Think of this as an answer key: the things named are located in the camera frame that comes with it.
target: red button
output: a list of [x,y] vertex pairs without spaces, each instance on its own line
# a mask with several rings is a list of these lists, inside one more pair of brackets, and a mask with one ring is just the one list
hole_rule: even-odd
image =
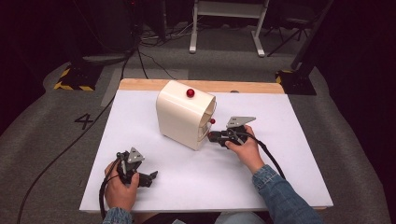
[[188,89],[186,94],[187,97],[192,98],[195,95],[195,91],[193,89]]

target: gray carpet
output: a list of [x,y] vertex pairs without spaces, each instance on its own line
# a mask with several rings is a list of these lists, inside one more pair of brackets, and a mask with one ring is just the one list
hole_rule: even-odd
[[[189,36],[140,50],[175,76],[275,82],[275,71],[290,68],[302,41],[293,40],[273,57],[259,58],[249,30],[204,30],[198,34],[195,54],[189,54]],[[267,52],[280,43],[278,32],[261,36],[261,40]],[[142,60],[148,77],[170,78],[150,58],[142,56]],[[122,63],[105,67],[96,91],[54,90],[66,66],[46,77],[46,94],[0,136],[3,223],[16,222],[23,196],[35,177],[83,132],[82,124],[74,120],[86,113],[95,119],[104,109],[115,90],[114,80],[120,76]],[[125,76],[142,77],[140,68],[135,54],[126,66]],[[314,70],[310,77],[318,95],[290,95],[290,101],[334,202],[334,207],[319,213],[326,223],[390,223],[382,185],[373,167],[330,98],[320,72]],[[42,175],[26,201],[21,223],[101,222],[99,214],[79,212],[78,208],[109,111]]]

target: table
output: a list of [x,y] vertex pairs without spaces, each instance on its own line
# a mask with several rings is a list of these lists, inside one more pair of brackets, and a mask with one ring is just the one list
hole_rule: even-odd
[[[263,199],[251,184],[251,174],[236,155],[219,144],[203,142],[198,151],[159,133],[155,100],[167,80],[124,79],[115,97],[92,167],[80,210],[98,212],[98,191],[104,170],[116,153],[135,147],[146,159],[139,172],[159,171],[150,188],[140,188],[135,212],[260,211]],[[230,116],[252,116],[249,123],[267,145],[286,178],[316,208],[332,206],[318,166],[281,86],[268,83],[180,80],[216,95],[216,123],[224,130]],[[215,90],[253,91],[228,93]],[[261,151],[264,161],[275,166]]]

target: black cable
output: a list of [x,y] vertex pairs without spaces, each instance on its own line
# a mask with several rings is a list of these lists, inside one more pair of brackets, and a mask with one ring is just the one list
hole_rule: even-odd
[[[177,30],[175,30],[175,29],[176,29],[175,27],[170,28],[170,29],[171,29],[171,32],[165,34],[165,37],[168,37],[165,41],[161,40],[157,35],[151,35],[151,34],[150,34],[150,31],[151,31],[151,30],[145,31],[145,32],[148,32],[149,35],[146,36],[146,37],[143,37],[143,35],[141,35],[141,37],[143,37],[142,39],[145,39],[145,38],[152,38],[152,39],[156,39],[156,42],[155,42],[155,43],[148,43],[148,42],[144,42],[144,41],[142,40],[142,41],[140,42],[140,45],[145,46],[145,47],[148,47],[148,48],[160,47],[160,46],[166,44],[167,42],[169,42],[170,40],[177,40],[177,39],[180,39],[180,38],[184,37],[185,35],[187,35],[187,34],[182,34],[182,33],[185,32],[185,31],[190,30],[190,29],[187,29],[187,28],[189,28],[189,27],[190,27],[190,29],[192,29],[192,23],[190,23],[190,24],[188,24],[188,25],[186,25],[186,26],[184,26],[184,27],[177,28]],[[180,35],[180,37],[174,38],[174,37],[173,37],[174,34],[176,34],[176,36]]]
[[[155,60],[154,60],[153,57],[148,56],[148,55],[146,55],[146,54],[144,54],[144,53],[142,53],[142,52],[140,52],[140,54],[142,54],[143,56],[146,56],[146,57],[150,58],[153,62],[155,62]],[[172,79],[174,79],[174,80],[177,80],[176,78],[172,77],[172,76],[168,73],[168,71],[166,71],[166,69],[163,68],[160,64],[158,64],[157,62],[155,62],[155,63],[156,63],[158,66],[160,66],[161,69],[162,69],[163,71],[165,71],[165,73],[166,73],[170,78],[172,78]]]
[[140,56],[139,47],[137,47],[137,54],[139,55],[140,64],[142,65],[143,73],[145,74],[146,79],[149,79],[148,75],[146,74],[145,65],[143,65],[142,56]]
[[282,176],[284,179],[286,179],[285,175],[283,174],[282,169],[280,168],[279,164],[277,163],[276,159],[273,157],[273,155],[271,155],[270,151],[268,150],[267,146],[260,141],[259,139],[257,139],[255,136],[253,136],[250,133],[237,133],[237,135],[244,135],[247,137],[251,137],[254,141],[256,141],[260,147],[262,148],[262,150],[265,152],[265,154],[267,154],[267,156],[270,158],[270,160],[273,162],[274,166],[276,167],[276,169],[279,171],[280,176]]
[[[121,79],[123,79],[123,72],[125,69],[125,65],[128,63],[129,58],[131,57],[131,54],[129,55],[129,57],[125,60],[125,63],[122,66],[122,70],[121,70]],[[105,111],[108,109],[108,107],[111,105],[111,103],[114,101],[115,95],[111,98],[110,102],[108,102],[108,104],[105,106],[105,108],[99,113],[99,115],[96,117],[96,119],[93,120],[93,122],[91,123],[91,125],[89,125],[87,127],[87,129],[84,130],[84,132],[82,132],[68,147],[66,147],[57,157],[55,157],[55,159],[53,159],[45,168],[44,170],[35,178],[35,180],[33,181],[32,185],[29,187],[29,189],[26,191],[25,196],[23,197],[21,206],[20,206],[20,211],[18,213],[18,219],[17,219],[17,223],[21,223],[21,216],[22,216],[22,212],[23,212],[23,207],[26,203],[27,198],[29,197],[30,192],[32,191],[33,187],[35,186],[35,184],[37,183],[37,181],[41,178],[41,176],[47,172],[47,170],[51,167],[51,165],[53,163],[55,163],[60,157],[62,157],[62,155],[68,151],[82,136],[84,136],[84,134],[96,123],[97,120],[99,120],[99,118],[103,115],[103,113],[105,113]]]
[[104,200],[106,185],[107,185],[108,181],[110,181],[112,178],[114,178],[114,177],[116,177],[118,175],[112,176],[109,179],[108,179],[108,177],[111,175],[111,172],[113,171],[114,166],[117,164],[117,162],[119,160],[120,160],[120,158],[117,157],[114,160],[113,164],[111,164],[110,170],[106,174],[105,179],[103,180],[102,185],[101,185],[101,187],[99,189],[99,206],[100,206],[100,214],[102,216],[102,219],[105,219],[105,217],[106,217],[105,200]]

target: denim sleeve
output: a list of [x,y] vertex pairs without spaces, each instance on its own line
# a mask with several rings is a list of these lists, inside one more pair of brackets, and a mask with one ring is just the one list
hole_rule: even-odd
[[253,175],[253,184],[264,198],[274,223],[323,223],[318,213],[269,165]]
[[113,207],[107,211],[102,224],[132,224],[132,215],[122,208]]

